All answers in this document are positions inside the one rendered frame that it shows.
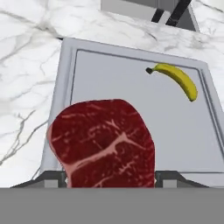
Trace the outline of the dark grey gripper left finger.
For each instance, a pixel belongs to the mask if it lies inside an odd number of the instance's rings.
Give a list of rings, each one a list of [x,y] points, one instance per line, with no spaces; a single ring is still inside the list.
[[[44,171],[37,178],[14,185],[14,188],[66,188],[66,179],[64,171]]]

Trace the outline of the grey box with black bars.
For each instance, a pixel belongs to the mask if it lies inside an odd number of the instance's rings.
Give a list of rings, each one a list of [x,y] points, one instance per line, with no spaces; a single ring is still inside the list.
[[[192,0],[101,0],[101,10],[199,32]]]

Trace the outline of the grey metal tray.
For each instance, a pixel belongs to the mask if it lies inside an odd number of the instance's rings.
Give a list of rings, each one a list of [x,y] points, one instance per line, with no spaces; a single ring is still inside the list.
[[[224,112],[207,64],[62,42],[40,170],[71,187],[224,187]]]

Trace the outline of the red raw steak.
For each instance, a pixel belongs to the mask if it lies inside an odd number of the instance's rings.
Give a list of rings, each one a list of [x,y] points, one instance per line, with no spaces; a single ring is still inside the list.
[[[127,101],[75,103],[57,115],[47,139],[69,188],[155,185],[154,142]]]

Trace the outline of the yellow banana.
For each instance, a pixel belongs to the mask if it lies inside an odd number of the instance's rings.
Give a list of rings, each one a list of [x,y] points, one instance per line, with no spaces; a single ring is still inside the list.
[[[147,67],[145,71],[148,74],[159,72],[176,81],[185,92],[190,102],[194,102],[198,97],[198,90],[192,79],[181,69],[176,66],[158,63],[153,68]]]

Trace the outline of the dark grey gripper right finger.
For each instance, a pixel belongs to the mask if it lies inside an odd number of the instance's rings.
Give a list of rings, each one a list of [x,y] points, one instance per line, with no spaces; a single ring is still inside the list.
[[[156,171],[155,180],[156,188],[207,188],[206,185],[184,178],[177,171]]]

